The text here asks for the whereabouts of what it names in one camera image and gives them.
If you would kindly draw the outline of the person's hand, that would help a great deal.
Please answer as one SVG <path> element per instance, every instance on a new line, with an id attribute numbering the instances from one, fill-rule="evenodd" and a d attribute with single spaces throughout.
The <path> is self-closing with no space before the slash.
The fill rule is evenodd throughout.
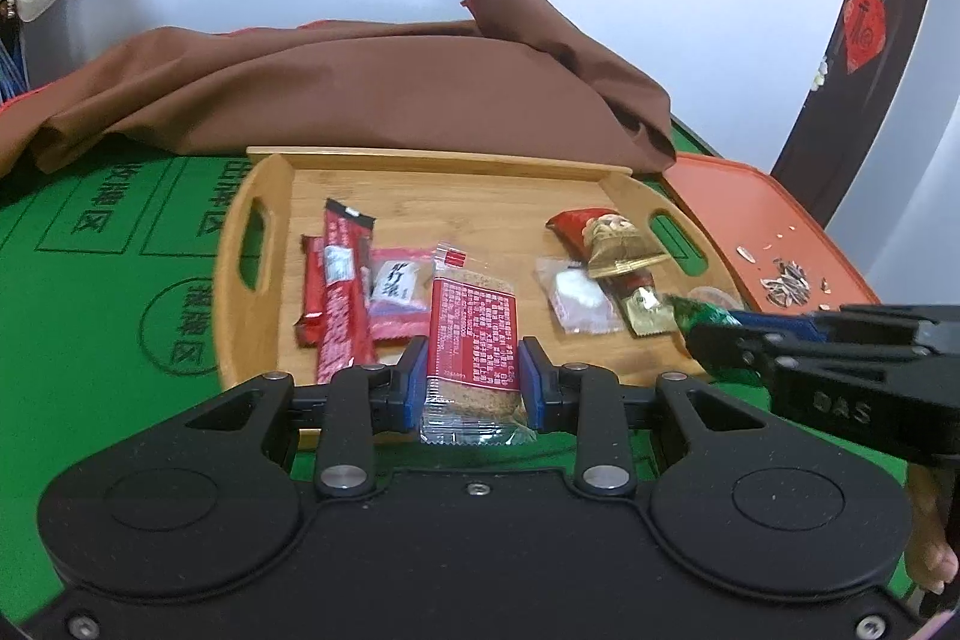
<path id="1" fill-rule="evenodd" d="M 905 491 L 911 505 L 911 534 L 905 560 L 911 580 L 940 594 L 958 572 L 958 557 L 947 541 L 946 523 L 955 473 L 910 464 Z"/>

